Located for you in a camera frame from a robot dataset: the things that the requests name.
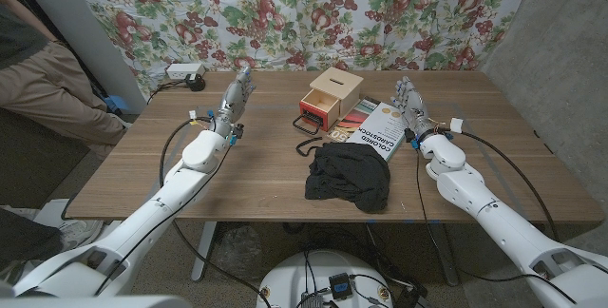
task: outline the black cloth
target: black cloth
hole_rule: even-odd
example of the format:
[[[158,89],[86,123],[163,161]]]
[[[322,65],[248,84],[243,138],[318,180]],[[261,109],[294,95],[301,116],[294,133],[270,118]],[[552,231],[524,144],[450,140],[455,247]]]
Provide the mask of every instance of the black cloth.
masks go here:
[[[389,165],[368,144],[323,144],[314,152],[310,169],[306,199],[342,198],[367,213],[387,206]]]
[[[0,69],[16,65],[42,50],[48,38],[0,4]]]

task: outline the floral curtain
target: floral curtain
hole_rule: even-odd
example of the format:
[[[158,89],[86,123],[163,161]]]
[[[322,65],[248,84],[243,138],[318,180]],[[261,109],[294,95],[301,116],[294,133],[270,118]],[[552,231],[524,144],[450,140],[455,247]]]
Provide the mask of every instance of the floral curtain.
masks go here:
[[[475,69],[521,0],[86,0],[145,95],[210,70]]]

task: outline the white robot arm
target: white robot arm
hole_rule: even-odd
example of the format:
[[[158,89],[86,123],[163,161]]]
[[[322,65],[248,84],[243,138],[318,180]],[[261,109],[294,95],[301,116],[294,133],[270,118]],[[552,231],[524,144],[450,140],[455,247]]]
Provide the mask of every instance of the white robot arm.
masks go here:
[[[435,127],[422,97],[411,81],[397,83],[391,98],[401,110],[418,144],[426,169],[447,201],[473,217],[515,263],[544,307],[604,307],[608,302],[608,258],[547,238],[530,222],[501,202],[482,175],[466,162],[466,155]],[[460,132],[455,125],[454,132]]]
[[[186,205],[206,194],[207,182],[219,168],[215,154],[242,134],[235,122],[242,115],[251,86],[244,67],[221,100],[217,117],[182,153],[164,186],[107,237],[79,247],[35,268],[14,287],[15,296],[44,293],[60,298],[113,297],[128,294],[143,257]]]

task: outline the black cable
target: black cable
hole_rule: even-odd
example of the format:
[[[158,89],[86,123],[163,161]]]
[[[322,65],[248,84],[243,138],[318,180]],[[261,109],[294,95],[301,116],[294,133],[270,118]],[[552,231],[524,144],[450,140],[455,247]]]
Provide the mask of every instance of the black cable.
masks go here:
[[[414,278],[404,277],[403,274],[401,274],[401,272],[398,270],[398,268],[394,265],[394,263],[382,252],[382,250],[379,249],[378,246],[371,244],[370,238],[369,238],[367,232],[366,232],[366,236],[368,236],[367,244],[362,243],[352,232],[350,232],[344,228],[340,228],[340,227],[324,226],[321,229],[321,227],[315,227],[314,224],[310,224],[308,232],[309,232],[309,242],[307,244],[305,244],[304,246],[301,246],[301,248],[304,248],[304,249],[332,248],[332,247],[335,247],[332,245],[336,245],[336,244],[344,247],[343,241],[352,241],[354,246],[358,247],[358,249],[360,251],[362,251],[359,254],[359,257],[367,258],[367,259],[369,259],[369,261],[375,260],[375,262],[378,265],[378,270],[380,271],[381,274],[383,273],[383,271],[382,271],[380,262],[382,262],[382,264],[384,264],[385,266],[387,266],[389,268],[389,270],[392,272],[391,275],[393,277],[398,278],[402,281],[408,282],[410,284],[410,286],[413,287],[413,290],[416,290],[417,292],[421,293],[421,295],[423,295],[423,296],[425,295],[425,294],[422,294],[422,293],[426,292],[426,289],[424,288],[424,286]],[[372,230],[372,232],[374,233],[374,235],[376,237],[378,237],[379,240],[382,240],[382,237],[377,232],[375,232],[373,230]]]
[[[61,212],[61,220],[63,220],[63,221],[69,220],[68,218],[66,218],[66,212],[67,212],[67,209],[69,208],[69,206],[72,204],[72,202],[74,201],[74,199],[76,199],[77,196],[78,196],[78,192],[75,192],[74,194],[72,194],[69,197],[69,199],[67,199],[66,206],[64,207],[64,210]]]
[[[308,264],[308,268],[311,270],[311,277],[313,278],[314,291],[316,292],[316,280],[314,279],[313,268],[311,267],[311,263],[308,260],[309,252],[310,251],[304,251],[304,259],[306,260],[306,264]]]
[[[226,150],[226,153],[224,154],[224,157],[221,159],[221,163],[218,165],[218,169],[221,166],[221,164],[223,163],[224,159],[226,158],[226,155],[228,155],[228,151],[230,151],[230,147],[228,148],[228,150]],[[211,175],[211,177],[209,178],[209,181],[211,181],[211,179],[214,177],[214,175],[217,174],[217,171],[215,173],[213,173]],[[110,280],[110,278],[112,277],[112,275],[114,275],[114,273],[116,272],[116,270],[118,270],[118,268],[124,263],[124,261],[131,256],[131,254],[137,249],[138,246],[140,246],[140,244],[145,241],[146,238],[148,238],[148,236],[150,234],[152,234],[152,232],[154,232],[157,228],[159,228],[159,226],[161,226],[162,224],[164,224],[166,221],[168,221],[169,219],[173,218],[176,214],[180,213],[181,210],[188,204],[190,203],[194,198],[197,197],[197,195],[200,193],[200,191],[202,190],[202,188],[204,188],[203,185],[190,199],[188,199],[183,206],[181,206],[180,208],[176,209],[175,212],[171,213],[168,217],[164,218],[161,222],[157,223],[154,227],[152,227],[151,230],[149,230],[136,244],[135,246],[133,246],[133,248],[126,253],[126,255],[124,255],[124,257],[121,259],[121,261],[119,261],[116,266],[114,266],[114,269],[112,269],[112,271],[110,271],[109,274],[107,274],[107,276],[105,277],[104,281],[102,282],[102,285],[99,286],[99,288],[97,289],[97,291],[95,292],[95,296],[99,296],[100,293],[102,292],[102,290],[104,289],[105,284]]]
[[[153,90],[150,93],[150,97],[148,98],[147,105],[150,105],[150,100],[152,100],[152,97],[155,96],[158,92],[163,91],[163,90],[168,89],[168,88],[171,88],[171,87],[175,87],[175,86],[177,86],[179,84],[184,84],[184,83],[185,83],[185,81],[178,80],[178,81],[173,81],[173,82],[162,84],[162,85],[158,86],[155,90]]]
[[[547,218],[547,220],[549,221],[549,226],[551,226],[551,231],[553,232],[553,239],[555,241],[560,241],[560,236],[558,235],[558,230],[555,227],[555,223],[553,222],[553,218],[551,217],[551,213],[549,213],[549,210],[547,209],[547,206],[544,204],[544,201],[541,198],[541,195],[539,195],[539,192],[536,191],[536,188],[534,187],[534,185],[532,185],[532,182],[530,182],[528,180],[528,178],[523,174],[523,172],[505,155],[502,153],[501,150],[498,149],[498,147],[492,145],[490,142],[475,136],[474,134],[468,133],[468,132],[462,132],[461,133],[464,136],[467,136],[469,138],[472,138],[478,142],[481,142],[485,145],[487,145],[488,147],[490,147],[492,150],[496,151],[497,154],[501,155],[501,157],[507,162],[509,163],[513,169],[515,169],[515,171],[517,171],[517,173],[522,177],[522,179],[525,181],[525,184],[528,185],[528,187],[530,187],[530,190],[532,190],[532,193],[534,194],[534,196],[536,197],[536,200],[539,202],[539,204],[541,205],[542,208],[542,212],[544,212],[544,216]]]
[[[380,250],[378,248],[378,245],[376,244],[375,238],[373,235],[375,235],[383,244],[384,247],[386,247],[386,243],[384,242],[384,239],[382,238],[382,236],[377,233],[376,231],[374,231],[371,228],[371,225],[369,223],[366,223],[366,236],[367,236],[367,241],[373,244],[373,247],[370,249],[370,251],[372,252],[372,255],[374,257],[374,259],[376,260],[376,265],[377,265],[377,270],[380,273],[380,275],[382,275],[384,278],[399,284],[400,286],[403,286],[404,289],[406,290],[406,293],[412,293],[415,292],[417,295],[420,295],[422,297],[426,297],[428,294],[427,289],[415,278],[410,277],[410,276],[404,276],[401,271],[399,270],[399,268],[397,266],[394,265],[394,263],[389,259],[389,257],[387,257],[385,254],[382,253],[382,250]],[[382,265],[386,265],[389,269],[388,272],[384,272],[382,269]]]
[[[393,299],[397,299],[397,297],[394,295],[394,293],[392,292],[392,290],[390,290],[390,288],[389,288],[389,287],[388,287],[388,286],[387,286],[385,283],[383,283],[382,281],[380,281],[380,279],[377,279],[377,278],[372,277],[372,276],[369,276],[369,275],[364,275],[364,274],[354,274],[354,275],[349,275],[349,278],[350,278],[350,279],[354,279],[354,278],[357,278],[357,277],[364,277],[364,278],[366,278],[366,279],[373,279],[373,280],[375,280],[375,281],[376,281],[376,282],[378,282],[380,285],[382,285],[383,287],[387,288],[387,290],[388,290],[388,291],[389,291],[389,293],[390,293],[390,296],[391,296]]]
[[[601,271],[603,273],[608,274],[608,270],[606,270],[606,269],[604,269],[604,268],[602,268],[602,267],[600,267],[598,265],[593,264],[593,267],[595,267],[596,269],[598,269],[599,271]]]
[[[211,122],[211,118],[207,118],[207,117],[198,117],[196,118],[196,120],[198,121],[203,121],[206,123],[210,123]],[[173,137],[175,137],[175,135],[186,125],[192,123],[194,120],[187,120],[183,123],[181,123],[178,128],[176,128],[171,135],[169,136],[169,138],[167,139],[166,143],[164,144],[164,147],[162,148],[162,154],[161,154],[161,163],[159,165],[159,183],[160,183],[160,187],[164,186],[164,155],[167,152],[167,148],[169,147],[169,145],[171,144],[171,141],[173,140]],[[226,156],[228,155],[228,151],[230,151],[231,146],[228,146],[228,149],[226,150],[226,153],[224,154],[224,156],[222,157],[221,161],[218,164],[218,168],[216,169],[216,171],[211,174],[211,176],[209,177],[209,180],[207,180],[207,182],[205,183],[205,185],[207,185],[209,182],[211,182],[211,180],[213,179],[214,176],[216,176],[216,174],[219,171],[219,168],[221,167],[221,165],[224,163],[224,160],[226,159]],[[266,299],[266,297],[256,289],[256,287],[254,287],[253,285],[251,285],[250,283],[248,283],[247,281],[240,279],[224,270],[222,270],[221,268],[219,268],[217,265],[215,265],[214,263],[212,263],[211,261],[207,260],[203,255],[201,255],[199,253],[199,251],[192,245],[192,243],[190,243],[190,241],[183,235],[183,233],[181,232],[180,226],[175,222],[172,221],[172,225],[175,228],[175,230],[178,232],[178,235],[180,236],[181,240],[186,244],[186,246],[190,249],[190,251],[192,251],[192,253],[194,253],[194,255],[196,257],[198,257],[200,260],[204,261],[205,264],[209,265],[211,268],[213,268],[214,270],[218,271],[219,273],[221,273],[223,276],[235,280],[236,282],[245,285],[246,287],[252,289],[253,291],[255,291],[263,300],[264,303],[266,303],[266,306],[268,308],[271,308],[270,302],[268,302],[268,299]]]
[[[363,296],[363,294],[359,293],[359,291],[357,290],[357,288],[356,288],[355,285],[352,287],[352,290],[354,290],[354,292],[357,293],[358,296],[360,296],[361,298],[364,298],[367,302],[369,302],[371,304],[375,304],[375,305],[379,305],[379,306],[383,306],[383,307],[389,308],[386,304],[380,302],[376,298],[372,298],[372,297],[367,298],[367,297]]]
[[[306,267],[307,261],[304,261],[304,277],[306,280],[306,292],[308,293],[308,268]]]
[[[306,144],[315,142],[315,141],[322,140],[322,139],[323,139],[323,137],[314,137],[314,138],[311,138],[310,140],[306,140],[306,141],[298,144],[295,147],[295,151],[297,151],[297,153],[300,154],[300,156],[302,156],[302,157],[308,157],[308,155],[311,153],[311,150],[319,148],[321,146],[311,146],[311,147],[308,148],[308,151],[306,151],[306,153],[304,153],[304,151],[300,150],[300,147],[302,147],[302,146],[304,146]]]
[[[209,118],[207,118],[207,117],[198,117],[198,118],[196,118],[195,120],[202,121],[202,122],[206,122],[206,123],[211,122],[211,119],[209,119]],[[178,128],[176,128],[176,129],[175,129],[173,132],[171,132],[171,135],[169,136],[169,138],[168,138],[168,139],[167,139],[167,141],[165,142],[164,147],[162,148],[162,154],[161,154],[161,166],[159,167],[159,181],[160,181],[160,182],[159,182],[159,184],[160,184],[160,186],[161,186],[161,187],[164,185],[164,156],[165,156],[165,155],[166,155],[166,153],[167,153],[167,149],[169,148],[169,145],[171,144],[171,141],[173,140],[173,137],[175,137],[175,135],[176,135],[178,132],[180,132],[180,130],[181,130],[181,129],[182,129],[184,126],[186,126],[186,125],[188,125],[188,124],[190,124],[190,123],[192,123],[192,122],[193,122],[193,120],[192,120],[192,119],[189,119],[189,120],[187,120],[187,121],[185,121],[185,122],[181,123],[181,124],[178,126]]]
[[[422,200],[422,191],[420,190],[420,151],[416,150],[416,185],[418,186],[418,196],[420,197],[420,204],[422,205],[422,213],[423,216],[425,217],[425,226],[427,227],[427,231],[428,231],[428,235],[430,236],[430,239],[433,241],[433,245],[435,246],[435,250],[437,251],[437,254],[439,255],[439,257],[441,257],[445,262],[451,264],[456,270],[467,274],[471,277],[474,277],[476,279],[482,279],[482,280],[486,280],[486,281],[490,281],[490,282],[506,282],[506,281],[511,281],[511,280],[516,280],[516,279],[525,279],[525,278],[535,278],[535,279],[540,279],[543,282],[549,284],[551,287],[553,287],[553,289],[555,289],[556,291],[558,291],[560,294],[562,294],[565,298],[567,298],[569,301],[571,301],[573,304],[577,304],[576,301],[574,301],[572,298],[570,298],[566,293],[564,293],[557,285],[553,284],[551,281],[549,281],[548,279],[545,279],[539,275],[534,275],[534,274],[521,274],[518,276],[514,276],[512,278],[507,278],[507,279],[488,279],[482,276],[478,276],[475,274],[472,274],[466,270],[463,270],[462,268],[460,268],[458,265],[456,265],[455,263],[452,263],[451,261],[449,261],[449,258],[446,257],[441,250],[439,249],[439,246],[437,245],[437,241],[435,240],[435,237],[433,236],[432,231],[430,230],[430,226],[428,224],[428,219],[427,219],[427,211],[425,210],[425,202],[424,200]]]
[[[178,232],[178,235],[180,236],[181,240],[186,244],[186,246],[188,246],[188,248],[190,249],[190,251],[192,251],[192,253],[195,254],[195,256],[197,256],[200,260],[204,261],[205,264],[207,264],[209,267],[211,267],[212,269],[216,270],[217,272],[221,273],[223,276],[235,280],[236,282],[248,287],[249,289],[255,291],[263,300],[264,303],[266,303],[266,306],[268,308],[271,308],[270,302],[268,302],[268,299],[266,299],[266,297],[264,296],[264,294],[262,294],[260,291],[258,291],[256,289],[255,286],[251,285],[250,283],[248,283],[247,281],[240,279],[224,270],[222,270],[221,268],[219,268],[217,265],[215,265],[214,263],[212,263],[211,261],[207,260],[205,257],[202,256],[202,254],[199,253],[199,251],[197,251],[197,249],[192,246],[192,244],[190,243],[190,241],[183,235],[183,233],[180,230],[180,227],[178,226],[178,223],[176,221],[172,221],[171,222],[173,224],[173,227],[175,227],[175,230]]]

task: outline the wire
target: wire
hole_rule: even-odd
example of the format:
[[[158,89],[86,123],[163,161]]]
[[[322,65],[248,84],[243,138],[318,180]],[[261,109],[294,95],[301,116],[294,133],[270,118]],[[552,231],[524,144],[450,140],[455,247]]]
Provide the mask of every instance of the wire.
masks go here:
[[[206,123],[210,123],[210,122],[211,122],[211,119],[210,119],[210,118],[207,118],[207,117],[198,117],[198,118],[196,118],[195,120],[200,120],[200,121],[203,121],[203,122],[206,122]],[[187,121],[185,121],[185,122],[181,123],[181,124],[178,126],[178,128],[176,128],[176,129],[175,129],[175,130],[174,130],[174,131],[171,133],[171,135],[170,135],[170,136],[169,136],[169,138],[167,139],[166,143],[164,144],[164,147],[162,148],[162,154],[161,154],[161,163],[160,163],[160,165],[159,165],[159,183],[160,183],[160,186],[161,186],[161,187],[163,187],[163,186],[164,186],[164,184],[163,184],[163,183],[164,183],[164,156],[165,156],[165,154],[166,154],[166,152],[167,152],[167,148],[168,148],[168,147],[169,147],[169,145],[171,144],[171,141],[173,140],[173,137],[175,137],[175,135],[176,135],[176,134],[177,134],[177,133],[178,133],[178,132],[179,132],[179,131],[180,131],[180,130],[181,130],[183,127],[184,127],[184,126],[188,125],[188,124],[189,124],[189,123],[191,123],[191,122],[193,122],[193,120],[187,120]],[[211,176],[209,177],[209,180],[207,180],[207,182],[205,183],[205,185],[207,185],[209,182],[211,182],[211,179],[213,179],[213,177],[214,177],[214,176],[216,176],[216,174],[217,174],[217,173],[218,173],[218,171],[219,171],[219,168],[220,168],[220,167],[221,167],[221,165],[224,163],[224,160],[226,159],[226,156],[228,155],[228,152],[230,151],[230,148],[231,148],[231,146],[228,146],[228,149],[226,150],[226,153],[224,154],[224,156],[222,157],[221,161],[220,161],[220,162],[219,162],[219,164],[218,164],[218,168],[216,169],[216,171],[215,171],[213,174],[211,174]],[[251,290],[255,291],[255,292],[256,292],[256,293],[257,293],[257,294],[258,294],[258,295],[259,295],[259,296],[260,296],[260,297],[261,297],[261,298],[264,300],[264,303],[266,303],[266,306],[267,306],[268,308],[271,308],[271,305],[270,305],[270,302],[268,302],[268,299],[266,299],[266,297],[265,297],[265,296],[264,296],[264,295],[263,295],[263,294],[262,294],[260,291],[258,291],[258,290],[256,289],[256,287],[254,287],[253,285],[251,285],[251,284],[250,284],[250,283],[248,283],[247,281],[245,281],[245,280],[243,280],[243,279],[240,279],[240,278],[238,278],[238,277],[236,277],[236,276],[234,276],[234,275],[232,275],[232,274],[230,274],[230,273],[228,273],[228,272],[226,272],[226,271],[222,270],[222,269],[221,269],[221,268],[219,268],[217,265],[215,265],[215,264],[214,264],[214,263],[212,263],[211,261],[207,260],[207,259],[206,259],[206,258],[205,258],[203,255],[201,255],[201,254],[199,253],[199,251],[198,251],[198,250],[197,250],[197,249],[196,249],[196,248],[195,248],[195,247],[192,245],[192,243],[190,243],[190,241],[189,241],[189,240],[188,240],[188,239],[187,239],[187,238],[186,238],[186,237],[183,235],[183,233],[181,232],[180,226],[177,224],[177,222],[176,222],[176,221],[172,221],[172,225],[173,225],[173,227],[175,228],[175,230],[178,232],[178,235],[180,236],[181,240],[182,240],[182,241],[183,241],[183,242],[186,244],[186,246],[188,247],[188,249],[190,249],[190,251],[192,251],[192,253],[193,253],[193,254],[194,254],[194,255],[195,255],[197,258],[199,258],[200,260],[204,261],[204,262],[205,262],[205,264],[207,264],[209,267],[213,268],[214,270],[218,271],[218,272],[219,272],[219,273],[221,273],[223,276],[225,276],[225,277],[227,277],[227,278],[229,278],[229,279],[235,280],[236,282],[238,282],[238,283],[240,283],[240,284],[242,284],[242,285],[245,285],[246,287],[248,287],[248,288],[250,288]]]
[[[446,124],[446,123],[442,123],[442,122],[437,122],[437,121],[436,121],[436,120],[434,120],[434,119],[430,119],[430,118],[428,118],[428,119],[429,119],[430,121],[432,121],[433,123],[437,124],[437,125],[445,125],[445,124]]]
[[[368,222],[366,222],[366,227],[367,227],[368,233],[370,234],[371,242],[373,243],[373,246],[375,246],[378,250],[385,251],[387,249],[387,242],[382,238],[382,236],[380,236],[380,234],[378,232],[374,231],[370,227],[370,224]],[[371,234],[374,234],[382,245],[376,244],[376,240]]]
[[[369,276],[369,275],[364,275],[364,274],[355,274],[355,275],[350,275],[350,276],[349,276],[349,278],[351,278],[351,279],[358,278],[358,277],[364,277],[364,278],[366,278],[366,279],[373,279],[373,280],[375,280],[376,282],[378,282],[378,284],[380,284],[380,285],[382,285],[383,287],[387,288],[387,290],[388,290],[388,291],[389,291],[389,293],[390,293],[390,296],[391,296],[392,298],[395,298],[395,295],[392,293],[392,291],[389,289],[389,287],[388,287],[388,286],[387,286],[385,283],[383,283],[382,281],[380,281],[380,279],[377,279],[377,278],[372,277],[372,276]]]
[[[368,233],[370,234],[370,238],[371,238],[371,242],[373,243],[373,246],[375,246],[375,247],[377,248],[376,241],[375,241],[375,239],[373,238],[373,235],[372,235],[372,232],[371,232],[371,229],[370,229],[370,225],[366,223],[366,224],[365,224],[365,226],[366,226],[366,228],[368,229]],[[385,273],[382,271],[382,267],[380,266],[380,259],[377,259],[377,260],[376,260],[376,264],[378,265],[378,271],[380,272],[380,275],[382,275],[382,276],[386,277],[387,279],[392,280],[392,281],[393,281],[393,282],[395,282],[395,283],[398,283],[398,284],[401,284],[401,285],[403,285],[403,286],[407,287],[409,290],[411,290],[411,289],[414,289],[414,288],[415,288],[415,286],[414,286],[413,284],[411,284],[411,283],[407,283],[407,282],[401,281],[401,280],[399,280],[399,279],[393,279],[392,277],[390,277],[390,276],[388,276],[387,274],[385,274]]]
[[[311,277],[313,277],[313,285],[314,285],[314,291],[316,292],[316,280],[314,279],[314,273],[313,273],[313,268],[311,267],[311,263],[308,261],[308,254],[310,251],[304,251],[304,259],[306,260],[306,262],[304,263],[304,266],[306,266],[306,264],[308,264],[308,268],[311,270]],[[308,292],[308,275],[306,275],[306,292]]]
[[[196,118],[195,120],[197,120],[197,121],[202,121],[202,122],[206,122],[206,123],[211,122],[211,120],[210,120],[209,118],[207,118],[207,117],[198,117],[198,118]],[[189,120],[187,120],[187,121],[185,121],[185,122],[181,123],[181,124],[180,124],[180,125],[179,125],[179,126],[178,126],[178,127],[177,127],[177,128],[174,130],[174,131],[173,131],[173,132],[171,132],[171,135],[169,136],[169,138],[168,138],[168,139],[167,139],[167,141],[165,142],[164,147],[162,148],[162,153],[161,153],[161,166],[159,167],[159,184],[160,184],[160,186],[161,186],[161,187],[164,185],[164,156],[165,156],[165,155],[166,155],[166,153],[167,153],[167,149],[169,148],[169,145],[171,144],[171,141],[173,140],[173,137],[175,137],[175,135],[176,135],[178,132],[180,132],[180,130],[181,130],[181,129],[182,129],[184,126],[186,126],[186,125],[188,125],[188,124],[190,124],[190,123],[192,123],[192,122],[193,122],[193,120],[192,120],[192,119],[189,119]]]
[[[389,308],[386,304],[380,302],[376,298],[372,298],[372,297],[368,298],[368,297],[363,296],[363,294],[359,293],[359,291],[357,290],[357,288],[356,288],[355,285],[352,286],[352,290],[354,290],[354,292],[357,293],[358,296],[360,296],[361,298],[364,298],[367,302],[369,302],[371,304],[375,304],[375,305],[379,305],[379,306],[383,306],[383,307]]]
[[[522,179],[525,181],[525,183],[528,185],[528,187],[530,187],[530,190],[532,190],[532,193],[534,194],[534,196],[536,197],[536,200],[539,202],[539,204],[541,205],[542,208],[542,212],[544,212],[544,216],[547,218],[547,220],[549,221],[549,226],[551,226],[551,231],[553,232],[553,239],[555,241],[560,241],[560,236],[558,235],[558,230],[555,227],[555,223],[553,222],[553,218],[551,217],[551,213],[549,213],[549,210],[547,209],[547,206],[544,204],[544,201],[541,198],[541,195],[539,195],[539,192],[536,191],[536,188],[534,187],[534,185],[532,185],[532,183],[528,180],[528,178],[523,174],[523,172],[513,163],[513,161],[511,161],[505,154],[502,153],[501,150],[498,149],[498,147],[492,145],[490,142],[485,141],[484,139],[475,136],[474,134],[468,133],[468,132],[462,132],[463,135],[472,138],[478,142],[481,142],[487,146],[489,146],[492,150],[496,151],[497,154],[501,155],[501,157],[507,161],[512,167],[513,169],[515,169],[515,171],[517,171],[517,173],[522,177]]]
[[[451,262],[449,260],[448,257],[446,257],[442,252],[441,249],[439,248],[439,246],[437,245],[437,241],[435,240],[435,237],[433,236],[432,231],[430,230],[430,226],[428,224],[428,219],[427,219],[427,211],[425,210],[425,202],[424,200],[422,200],[422,191],[420,190],[420,151],[416,150],[416,185],[418,186],[418,196],[420,197],[420,204],[422,205],[422,213],[423,216],[425,217],[425,226],[427,227],[427,231],[428,231],[428,235],[430,236],[430,239],[433,241],[433,245],[435,246],[435,250],[437,251],[437,254],[439,255],[440,258],[443,259],[443,261],[450,263],[456,270],[467,274],[471,277],[474,277],[476,279],[482,279],[482,280],[486,280],[486,281],[490,281],[490,282],[506,282],[506,281],[511,281],[511,280],[516,280],[516,279],[525,279],[525,278],[535,278],[535,279],[540,279],[542,281],[544,281],[545,283],[549,284],[551,287],[553,287],[553,289],[555,289],[556,291],[558,291],[560,294],[562,294],[565,298],[567,298],[569,301],[571,301],[573,304],[577,304],[572,298],[570,298],[566,293],[564,293],[557,285],[555,285],[554,283],[552,283],[551,281],[549,281],[548,279],[545,279],[539,275],[534,275],[534,274],[521,274],[518,276],[514,276],[512,278],[507,278],[507,279],[488,279],[479,275],[475,275],[472,274],[466,270],[463,270],[462,268],[460,268],[458,265],[456,265],[455,262]]]
[[[268,302],[268,299],[266,299],[266,297],[264,296],[264,294],[262,294],[260,291],[258,291],[256,289],[255,286],[251,285],[250,283],[248,283],[247,281],[240,279],[224,270],[222,270],[221,268],[219,268],[217,265],[215,265],[214,263],[212,263],[211,261],[207,260],[202,254],[199,253],[199,251],[197,251],[196,248],[194,248],[194,246],[192,246],[192,244],[190,243],[190,241],[183,235],[183,233],[180,230],[180,227],[178,226],[178,223],[176,221],[172,221],[173,227],[175,227],[175,230],[178,232],[178,235],[180,236],[181,240],[186,244],[186,246],[188,246],[188,249],[190,249],[190,251],[192,251],[193,254],[195,254],[195,256],[197,256],[200,260],[204,261],[209,267],[211,267],[212,269],[216,270],[217,272],[221,273],[223,276],[235,280],[236,282],[248,287],[249,289],[255,291],[263,300],[264,303],[266,303],[266,306],[268,308],[271,308],[270,302]]]
[[[147,105],[150,105],[150,100],[152,100],[152,97],[155,96],[158,92],[171,88],[171,87],[175,87],[175,86],[177,86],[179,84],[183,84],[183,83],[185,83],[185,81],[178,80],[178,81],[173,81],[173,82],[162,84],[162,85],[158,86],[154,91],[152,91],[150,93],[150,97],[148,98]]]
[[[230,151],[230,147],[228,148],[228,150],[226,150],[226,153],[224,154],[224,158],[221,159],[221,163],[218,165],[218,169],[221,166],[221,164],[223,163],[224,159],[226,158],[226,155],[228,155],[228,151]],[[214,175],[217,174],[217,171],[215,173],[213,173],[211,175],[211,177],[209,178],[209,180],[211,180]],[[168,217],[164,218],[161,222],[157,223],[154,227],[152,227],[152,229],[150,229],[145,235],[143,235],[143,237],[133,246],[133,248],[126,253],[126,255],[124,255],[124,257],[121,259],[121,261],[119,261],[116,266],[114,266],[114,269],[112,269],[112,271],[110,271],[109,274],[107,274],[107,276],[105,277],[104,281],[102,282],[102,284],[99,286],[99,288],[97,289],[97,291],[95,292],[95,296],[99,296],[100,293],[102,292],[102,290],[104,289],[105,284],[110,280],[110,278],[112,277],[112,275],[114,275],[114,273],[116,272],[116,270],[118,270],[118,268],[124,263],[124,261],[131,256],[131,254],[137,249],[138,246],[140,246],[140,244],[142,244],[143,241],[145,241],[146,238],[148,238],[148,236],[150,234],[152,234],[152,232],[154,232],[157,228],[159,228],[159,226],[161,226],[162,224],[164,224],[166,221],[168,221],[169,219],[173,218],[176,214],[180,213],[181,210],[188,204],[190,203],[194,198],[197,197],[197,195],[200,193],[200,191],[202,190],[202,188],[205,187],[205,185],[203,185],[199,190],[197,190],[197,192],[190,198],[188,199],[183,206],[181,206],[180,208],[176,209],[175,212],[171,213]]]

